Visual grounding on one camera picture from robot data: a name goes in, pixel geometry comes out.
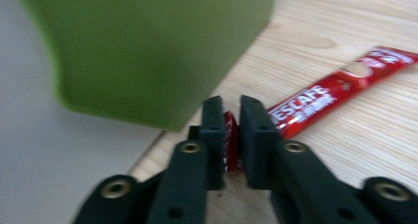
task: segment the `wooden table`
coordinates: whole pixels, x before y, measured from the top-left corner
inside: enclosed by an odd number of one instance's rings
[[[277,0],[271,23],[212,95],[239,114],[240,96],[266,107],[356,59],[375,45],[418,52],[417,0]],[[296,136],[336,177],[359,187],[367,177],[398,180],[418,192],[418,66],[379,83]],[[163,169],[187,128],[165,132],[130,172],[140,181]],[[268,191],[244,175],[209,192],[207,223],[277,223]]]

